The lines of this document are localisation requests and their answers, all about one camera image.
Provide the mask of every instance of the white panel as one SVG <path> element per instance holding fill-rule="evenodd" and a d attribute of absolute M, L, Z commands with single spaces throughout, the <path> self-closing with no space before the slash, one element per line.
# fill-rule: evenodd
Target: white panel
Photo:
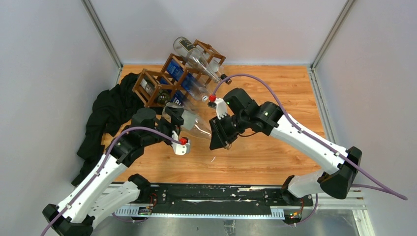
<path fill-rule="evenodd" d="M 0 235 L 35 236 L 73 190 L 92 103 L 118 69 L 80 0 L 0 4 Z"/>
<path fill-rule="evenodd" d="M 346 0 L 93 0 L 123 63 L 163 63 L 179 36 L 225 63 L 310 63 Z"/>
<path fill-rule="evenodd" d="M 340 144 L 409 197 L 363 191 L 378 236 L 416 234 L 416 10 L 414 0 L 358 0 L 317 70 Z"/>

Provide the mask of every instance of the red connector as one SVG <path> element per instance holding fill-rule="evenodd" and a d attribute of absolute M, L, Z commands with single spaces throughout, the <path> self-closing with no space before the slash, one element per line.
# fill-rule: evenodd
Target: red connector
<path fill-rule="evenodd" d="M 181 145 L 185 145 L 188 142 L 188 138 L 180 138 L 179 142 L 181 143 Z"/>
<path fill-rule="evenodd" d="M 216 96 L 215 95 L 210 95 L 210 97 L 208 97 L 210 102 L 214 102 L 216 100 Z"/>

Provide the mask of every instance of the wooden tabletop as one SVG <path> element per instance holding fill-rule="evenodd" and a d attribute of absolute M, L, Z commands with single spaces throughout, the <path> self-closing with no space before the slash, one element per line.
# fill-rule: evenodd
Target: wooden tabletop
<path fill-rule="evenodd" d="M 125 65 L 121 78 L 131 72 L 140 73 L 143 68 L 160 71 L 162 65 Z M 324 137 L 304 66 L 226 65 L 225 72 L 228 75 L 248 73 L 261 78 L 271 86 L 297 121 Z M 233 82 L 223 84 L 216 95 L 223 97 L 236 87 L 245 89 L 259 105 L 266 101 L 275 102 L 262 84 L 246 77 L 233 78 Z M 198 105 L 199 115 L 207 122 L 216 115 L 214 109 L 202 103 L 194 104 Z M 109 134 L 104 135 L 103 144 L 109 145 L 112 138 Z M 247 138 L 238 137 L 230 150 L 210 151 L 209 140 L 189 138 L 191 152 L 184 156 L 174 155 L 172 148 L 165 143 L 146 147 L 145 154 L 117 181 L 126 181 L 129 176 L 139 173 L 150 182 L 281 185 L 290 175 L 304 175 L 320 168 L 290 145 L 262 133 Z"/>

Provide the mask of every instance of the robotic arm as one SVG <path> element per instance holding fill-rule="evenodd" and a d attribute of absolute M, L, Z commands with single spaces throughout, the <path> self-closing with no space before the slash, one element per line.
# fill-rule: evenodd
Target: robotic arm
<path fill-rule="evenodd" d="M 235 88 L 226 94 L 224 99 L 215 101 L 217 116 L 210 122 L 212 137 L 210 149 L 227 148 L 237 139 L 238 134 L 250 128 L 254 132 L 262 132 L 268 136 L 281 139 L 305 155 L 313 159 L 322 169 L 303 176 L 289 176 L 281 189 L 282 199 L 289 205 L 299 198 L 315 193 L 325 192 L 337 199 L 345 199 L 355 179 L 357 170 L 346 163 L 340 154 L 359 165 L 362 152 L 351 147 L 346 149 L 315 134 L 294 121 L 301 130 L 296 129 L 284 116 L 281 108 L 265 102 L 259 106 L 255 100 L 241 88 Z M 234 115 L 227 114 L 227 106 Z M 337 153 L 328 150 L 320 143 L 303 134 L 308 131 L 316 139 L 332 146 Z"/>
<path fill-rule="evenodd" d="M 48 222 L 57 218 L 52 228 L 61 236 L 89 236 L 102 220 L 121 206 L 133 201 L 146 200 L 150 192 L 150 183 L 139 174 L 129 177 L 127 182 L 105 197 L 101 199 L 99 197 L 117 176 L 144 154 L 146 146 L 165 142 L 173 147 L 177 155 L 189 153 L 190 142 L 186 138 L 179 139 L 178 136 L 180 126 L 184 123 L 181 117 L 183 112 L 184 109 L 167 108 L 166 113 L 171 117 L 169 122 L 164 118 L 157 119 L 152 109 L 139 109 L 132 117 L 131 125 L 125 129 L 140 126 L 157 130 L 173 140 L 180 140 L 181 144 L 145 130 L 129 131 L 110 151 L 107 162 L 101 170 L 106 155 L 101 157 L 93 171 L 68 197 L 58 205 L 48 204 L 44 208 L 42 213 Z M 79 197 L 70 204 L 77 194 Z"/>

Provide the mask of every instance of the black cloth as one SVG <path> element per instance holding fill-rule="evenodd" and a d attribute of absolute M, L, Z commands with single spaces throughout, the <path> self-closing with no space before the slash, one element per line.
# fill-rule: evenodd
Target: black cloth
<path fill-rule="evenodd" d="M 77 155 L 84 159 L 84 165 L 78 176 L 72 181 L 77 186 L 97 165 L 104 151 L 101 139 L 104 133 L 115 136 L 120 126 L 128 122 L 139 108 L 144 106 L 132 91 L 138 75 L 126 75 L 119 85 L 111 90 L 102 91 L 92 106 L 86 125 L 86 137 L 78 149 Z"/>

